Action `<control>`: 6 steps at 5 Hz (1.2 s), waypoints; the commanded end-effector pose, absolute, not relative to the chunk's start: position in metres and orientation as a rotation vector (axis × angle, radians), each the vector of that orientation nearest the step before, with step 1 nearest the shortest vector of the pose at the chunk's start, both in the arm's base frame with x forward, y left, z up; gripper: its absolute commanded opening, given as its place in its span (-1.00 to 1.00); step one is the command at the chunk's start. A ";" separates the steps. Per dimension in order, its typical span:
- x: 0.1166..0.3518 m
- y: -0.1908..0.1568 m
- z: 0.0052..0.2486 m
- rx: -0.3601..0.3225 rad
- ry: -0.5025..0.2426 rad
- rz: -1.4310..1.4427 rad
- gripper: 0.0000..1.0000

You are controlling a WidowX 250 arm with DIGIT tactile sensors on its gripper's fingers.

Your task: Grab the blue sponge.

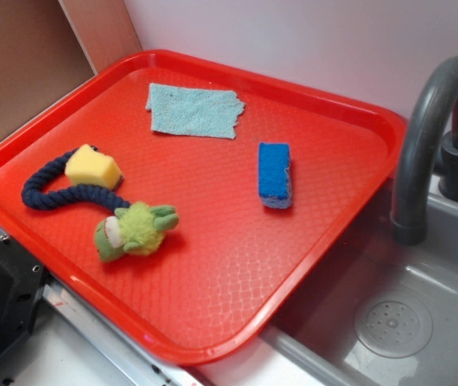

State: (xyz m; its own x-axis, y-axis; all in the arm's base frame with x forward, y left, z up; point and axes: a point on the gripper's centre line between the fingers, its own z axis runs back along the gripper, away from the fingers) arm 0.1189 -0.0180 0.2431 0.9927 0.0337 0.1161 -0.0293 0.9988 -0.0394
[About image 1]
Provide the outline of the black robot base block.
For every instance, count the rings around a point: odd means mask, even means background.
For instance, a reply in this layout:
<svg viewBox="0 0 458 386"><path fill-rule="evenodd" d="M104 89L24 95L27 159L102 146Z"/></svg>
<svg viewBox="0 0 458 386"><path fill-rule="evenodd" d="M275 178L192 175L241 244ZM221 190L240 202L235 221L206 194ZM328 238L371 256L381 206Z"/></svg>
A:
<svg viewBox="0 0 458 386"><path fill-rule="evenodd" d="M18 241L0 238L0 359L31 336L47 270Z"/></svg>

